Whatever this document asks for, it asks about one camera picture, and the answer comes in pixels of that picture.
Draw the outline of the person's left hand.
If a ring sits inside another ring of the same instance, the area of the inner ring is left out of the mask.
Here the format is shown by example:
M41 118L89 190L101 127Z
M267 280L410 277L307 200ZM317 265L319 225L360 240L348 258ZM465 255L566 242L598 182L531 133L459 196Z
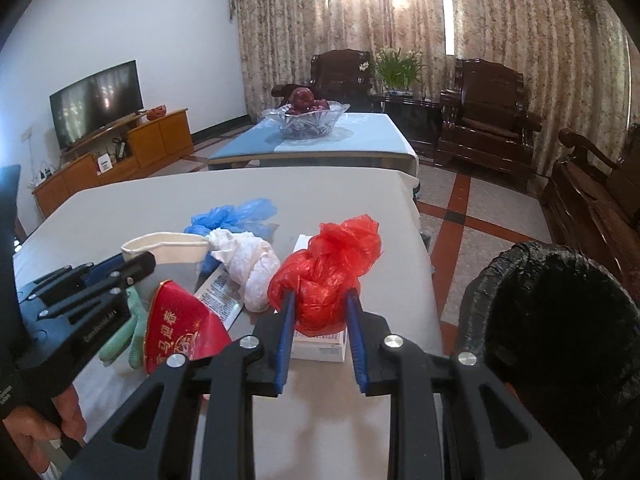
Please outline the person's left hand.
M60 414L61 427L52 424L29 406L18 406L2 420L4 428L36 474L44 474L50 460L40 448L40 442L56 440L61 434L78 442L84 440L87 423L81 413L78 393L74 386L69 386L63 393L53 399Z

